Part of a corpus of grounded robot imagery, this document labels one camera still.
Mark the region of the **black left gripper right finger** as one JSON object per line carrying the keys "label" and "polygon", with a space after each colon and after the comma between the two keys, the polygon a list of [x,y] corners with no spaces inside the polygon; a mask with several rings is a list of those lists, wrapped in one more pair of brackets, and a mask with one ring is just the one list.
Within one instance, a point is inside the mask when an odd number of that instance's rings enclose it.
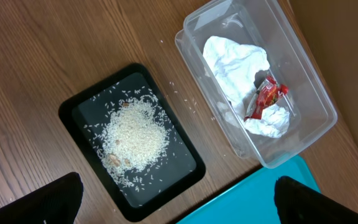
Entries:
{"label": "black left gripper right finger", "polygon": [[282,224],[358,224],[358,213],[289,176],[275,182],[274,202]]}

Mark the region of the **red sauce packet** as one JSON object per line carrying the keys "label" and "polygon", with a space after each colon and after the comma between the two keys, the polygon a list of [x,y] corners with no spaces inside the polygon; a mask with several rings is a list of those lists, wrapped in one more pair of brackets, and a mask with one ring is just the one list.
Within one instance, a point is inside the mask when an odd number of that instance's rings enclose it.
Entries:
{"label": "red sauce packet", "polygon": [[286,85],[277,83],[270,75],[266,76],[250,101],[244,121],[262,119],[263,110],[274,105],[288,92],[289,88]]}

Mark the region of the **pile of white rice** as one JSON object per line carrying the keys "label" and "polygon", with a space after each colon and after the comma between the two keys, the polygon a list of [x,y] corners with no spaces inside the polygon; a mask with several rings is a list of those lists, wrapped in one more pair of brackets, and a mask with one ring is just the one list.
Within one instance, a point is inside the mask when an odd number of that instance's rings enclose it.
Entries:
{"label": "pile of white rice", "polygon": [[79,104],[75,110],[103,167],[121,192],[145,190],[159,181],[159,170],[183,145],[172,120],[146,83],[119,82]]}

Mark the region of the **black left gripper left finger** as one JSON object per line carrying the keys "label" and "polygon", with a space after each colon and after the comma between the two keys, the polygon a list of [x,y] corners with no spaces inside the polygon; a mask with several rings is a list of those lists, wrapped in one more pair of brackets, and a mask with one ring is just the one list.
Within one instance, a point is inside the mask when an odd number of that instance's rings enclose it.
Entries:
{"label": "black left gripper left finger", "polygon": [[68,173],[0,208],[0,223],[73,223],[83,190],[80,175]]}

